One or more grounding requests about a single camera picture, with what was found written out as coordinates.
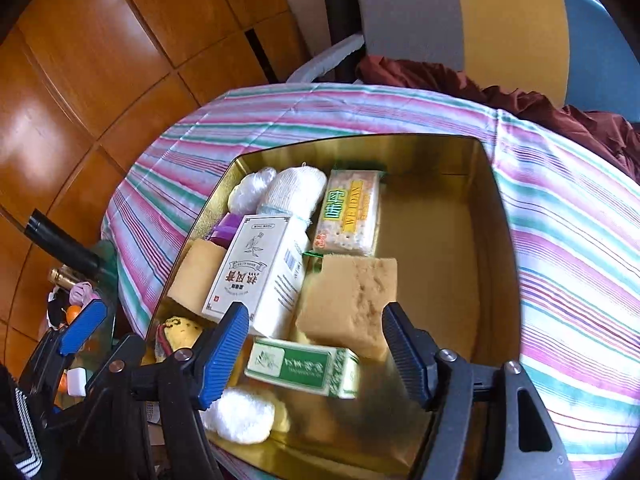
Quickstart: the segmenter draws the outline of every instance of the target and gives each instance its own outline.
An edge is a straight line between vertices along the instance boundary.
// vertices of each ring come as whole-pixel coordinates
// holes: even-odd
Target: green and white box
[[[286,337],[305,279],[309,247],[302,222],[288,216],[247,215],[213,280],[202,315],[215,322],[234,301],[249,311],[249,333]]]
[[[358,393],[358,357],[348,348],[256,338],[244,374],[276,386],[341,399]]]

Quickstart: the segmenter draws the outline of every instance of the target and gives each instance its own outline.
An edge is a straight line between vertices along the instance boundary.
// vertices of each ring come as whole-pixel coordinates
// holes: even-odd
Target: screw
[[[116,359],[115,361],[111,361],[109,364],[109,371],[112,374],[117,374],[124,370],[124,361],[121,359]]]
[[[507,361],[504,364],[504,369],[510,374],[517,375],[522,371],[522,366],[517,361]]]
[[[176,361],[188,361],[193,357],[193,351],[190,348],[178,348],[174,352],[174,358]]]
[[[458,358],[458,354],[456,354],[453,350],[449,350],[448,348],[443,348],[438,352],[438,357],[447,363],[452,363]]]

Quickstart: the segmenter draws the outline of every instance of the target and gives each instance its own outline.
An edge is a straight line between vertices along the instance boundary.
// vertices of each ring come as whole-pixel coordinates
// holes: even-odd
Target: barcode
[[[288,249],[287,249],[287,252],[284,254],[284,262],[287,264],[287,267],[289,267],[289,270],[293,272],[293,267],[296,265],[296,259],[293,256],[293,254],[291,254],[291,251],[289,251]]]

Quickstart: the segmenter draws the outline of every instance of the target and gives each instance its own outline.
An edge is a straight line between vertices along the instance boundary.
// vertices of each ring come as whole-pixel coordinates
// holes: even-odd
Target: floor
[[[33,209],[94,243],[115,187],[158,135],[307,59],[287,0],[31,1],[0,44],[0,360],[14,376],[60,264],[21,234]]]

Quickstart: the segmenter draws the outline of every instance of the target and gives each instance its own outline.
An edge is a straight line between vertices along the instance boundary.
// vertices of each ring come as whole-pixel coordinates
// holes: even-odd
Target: green package
[[[256,338],[244,374],[310,394],[354,399],[358,393],[358,357],[347,348]]]

